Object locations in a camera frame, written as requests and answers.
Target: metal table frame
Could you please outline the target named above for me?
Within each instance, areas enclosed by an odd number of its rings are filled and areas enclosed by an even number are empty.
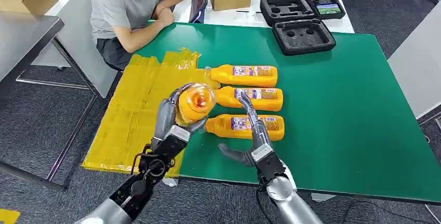
[[[50,188],[50,189],[53,189],[56,191],[64,190],[64,186],[52,181],[54,178],[54,175],[57,172],[58,168],[60,167],[61,163],[63,162],[64,158],[66,157],[67,152],[69,151],[70,147],[72,146],[73,140],[75,139],[78,132],[80,131],[80,128],[83,125],[84,121],[86,120],[86,117],[89,114],[95,101],[97,99],[101,99],[97,89],[93,86],[93,84],[86,77],[86,75],[83,73],[83,71],[80,69],[80,67],[76,64],[75,60],[72,58],[72,56],[66,50],[66,48],[62,45],[60,40],[56,37],[56,35],[63,28],[63,26],[64,26],[63,21],[60,18],[58,18],[57,22],[51,27],[51,29],[41,38],[41,40],[38,43],[36,43],[27,52],[27,54],[13,68],[13,70],[11,72],[9,72],[9,74],[7,75],[7,77],[4,80],[12,80],[12,81],[15,81],[18,83],[27,83],[27,84],[35,84],[35,85],[46,85],[46,86],[64,87],[64,88],[72,88],[72,89],[80,89],[80,90],[89,90],[93,94],[92,98],[90,99],[89,103],[87,104],[87,107],[84,110],[83,114],[81,115],[80,119],[78,120],[71,136],[69,137],[68,141],[64,145],[63,149],[61,150],[60,154],[58,155],[57,159],[55,160],[54,164],[52,165],[52,168],[50,169],[49,173],[47,174],[47,176],[45,178],[34,175],[30,172],[19,169],[17,167],[14,167],[14,166],[9,165],[9,164],[0,160],[0,170],[1,171],[6,172],[11,175],[14,175],[14,176],[17,176],[19,178],[34,182],[36,184],[42,185],[44,187],[47,187],[47,188]],[[57,50],[66,59],[66,61],[69,63],[69,65],[81,77],[81,79],[84,81],[85,85],[29,80],[29,79],[25,79],[25,78],[20,77],[21,74],[24,72],[25,68],[27,66],[29,66],[32,63],[32,61],[34,61],[34,59],[39,55],[39,53],[43,50],[43,48],[47,44],[49,44],[49,42],[51,42],[57,48]]]

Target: green tabletop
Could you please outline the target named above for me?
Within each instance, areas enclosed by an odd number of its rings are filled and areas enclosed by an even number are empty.
[[[273,142],[299,189],[441,203],[441,169],[373,35],[333,33],[327,52],[284,56],[269,28],[173,24],[138,51],[161,58],[182,47],[202,54],[198,67],[274,65],[283,90],[285,136]],[[216,106],[212,116],[243,114]],[[249,140],[195,134],[183,177],[257,183],[255,168],[219,152]]]

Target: dark shorts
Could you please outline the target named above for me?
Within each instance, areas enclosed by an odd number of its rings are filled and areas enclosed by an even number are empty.
[[[117,37],[99,38],[96,47],[104,58],[104,62],[115,70],[123,71],[132,57],[132,54],[124,49]]]

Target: bottle label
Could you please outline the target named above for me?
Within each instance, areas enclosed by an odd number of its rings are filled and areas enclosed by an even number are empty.
[[[267,130],[279,130],[279,122],[275,117],[259,117],[263,121]],[[251,130],[251,124],[248,117],[232,117],[232,130]]]
[[[277,99],[277,93],[274,89],[235,89],[235,98],[244,92],[248,94],[251,99]]]
[[[234,76],[272,76],[273,71],[271,67],[262,67],[262,66],[243,66],[236,65],[233,66],[233,75]]]

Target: gray carpet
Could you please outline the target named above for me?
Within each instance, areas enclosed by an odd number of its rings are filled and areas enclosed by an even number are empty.
[[[434,6],[426,0],[343,0],[354,29],[375,34],[387,56],[398,47]],[[79,81],[70,69],[34,67],[27,78],[58,82]],[[69,138],[91,95],[63,88],[13,84],[0,91],[0,159],[45,176]],[[127,175],[85,170],[80,166],[105,112],[96,103],[77,136],[55,182],[68,186],[54,192],[13,176],[0,174],[0,208],[21,212],[18,223],[72,223],[87,215],[121,184]],[[431,148],[441,161],[441,134],[433,122],[423,125]],[[348,207],[365,199],[338,196],[326,202],[311,201],[324,223],[343,223]],[[277,211],[263,197],[264,208],[275,223]],[[420,204],[370,200],[393,212],[436,223]],[[432,207],[441,216],[441,207]],[[268,223],[255,200],[255,189],[222,183],[180,181],[179,186],[156,187],[155,195],[138,223]],[[368,203],[356,203],[345,223],[420,223],[386,213]]]

